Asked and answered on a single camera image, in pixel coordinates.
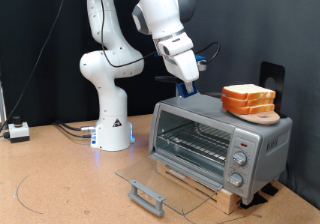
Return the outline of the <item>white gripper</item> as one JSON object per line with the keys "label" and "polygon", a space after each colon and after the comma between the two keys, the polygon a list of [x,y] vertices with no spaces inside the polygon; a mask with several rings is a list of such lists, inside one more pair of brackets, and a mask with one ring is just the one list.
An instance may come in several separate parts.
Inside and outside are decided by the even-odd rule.
{"label": "white gripper", "polygon": [[163,58],[166,69],[169,73],[181,79],[185,83],[187,93],[193,93],[193,82],[199,78],[199,71],[192,50],[188,50],[175,56]]}

